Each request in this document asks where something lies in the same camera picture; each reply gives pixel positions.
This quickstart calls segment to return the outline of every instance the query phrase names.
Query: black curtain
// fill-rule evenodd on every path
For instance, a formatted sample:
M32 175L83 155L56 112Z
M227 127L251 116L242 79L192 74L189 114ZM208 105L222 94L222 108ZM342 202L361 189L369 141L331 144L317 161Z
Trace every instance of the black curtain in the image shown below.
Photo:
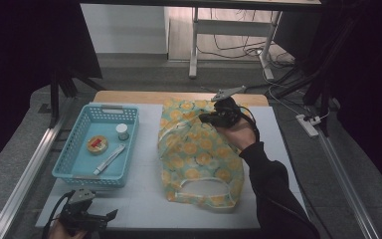
M338 119L382 173L382 1L368 3L332 74Z
M0 151L55 70L101 78L80 3L0 2Z

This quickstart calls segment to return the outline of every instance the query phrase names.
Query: metal frame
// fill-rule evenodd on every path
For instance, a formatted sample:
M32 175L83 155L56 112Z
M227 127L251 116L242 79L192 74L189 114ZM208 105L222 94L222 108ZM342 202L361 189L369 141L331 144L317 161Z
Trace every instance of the metal frame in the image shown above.
M326 6L320 1L306 1L304 3L295 1L248 1L248 0L81 0L88 4L113 4L132 6L172 6L172 7L200 7L200 8L225 8L225 9L247 9L267 11L296 11L296 12L322 12L341 11L351 8L349 4L340 2L329 3Z
M352 181L346 173L346 170L340 161L340 158L337 155L331 140L326 137L322 131L319 132L319 139L321 146L323 147L324 152L326 153L330 162L330 166L336 175L337 181L339 182L340 187L345 194L346 200L354 212L355 218L358 221L359 227L361 228L364 237L368 239L380 238L377 229L375 228L374 223L372 222L371 217L365 208L364 203L362 202L361 198L359 198L358 193L352 184Z
M62 125L67 120L68 111L73 105L74 99L67 98L63 104L61 116L53 128L48 128L40 141L36 151L29 161L26 169L24 170L21 178L18 180L17 185L11 193L7 203L0 213L0 238L4 238L8 229L10 228L21 204L23 203L27 193L33 184L36 175L45 161L51 146L55 141Z
M237 22L221 20L199 20L198 7L194 8L192 25L192 44L190 57L189 78L197 78L197 36L198 34L229 35L229 36L253 36L266 37L266 45L262 51L258 51L260 62L267 80L273 80L272 70L269 67L267 55L273 36L278 26L282 12L274 12L273 21L268 22Z

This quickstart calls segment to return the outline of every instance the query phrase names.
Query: white plug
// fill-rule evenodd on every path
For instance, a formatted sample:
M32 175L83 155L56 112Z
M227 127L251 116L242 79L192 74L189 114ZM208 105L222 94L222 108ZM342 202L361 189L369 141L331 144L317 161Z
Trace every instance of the white plug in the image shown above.
M321 123L321 119L320 119L320 117L314 117L314 118L309 119L309 122L311 123L311 125L316 125L316 124Z
M304 115L298 115L298 116L296 116L296 119L298 120L300 125L302 125L303 129L305 129L306 133L308 133L308 135L310 137L318 136L318 131L314 128L314 126L312 126L312 124L309 121L309 119L307 119L305 121L305 116Z

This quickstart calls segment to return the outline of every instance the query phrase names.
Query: hand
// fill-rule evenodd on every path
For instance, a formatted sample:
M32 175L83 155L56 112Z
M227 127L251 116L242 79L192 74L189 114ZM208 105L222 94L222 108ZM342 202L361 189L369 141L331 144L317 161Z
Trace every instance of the hand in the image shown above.
M256 135L251 125L245 119L240 119L229 128L216 127L216 131L223 134L231 144L240 150L244 150L256 142Z
M78 231L73 237L68 233L59 219L56 219L54 226L49 233L49 239L82 239L86 236L87 231Z

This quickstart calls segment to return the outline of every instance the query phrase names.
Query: sleeve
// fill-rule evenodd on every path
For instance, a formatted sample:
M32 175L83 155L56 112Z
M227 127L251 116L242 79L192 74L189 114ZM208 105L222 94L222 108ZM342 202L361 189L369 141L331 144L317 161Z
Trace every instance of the sleeve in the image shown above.
M289 190L287 169L280 162L267 158L264 143L250 145L240 157L250 168L262 237L319 238L318 231Z

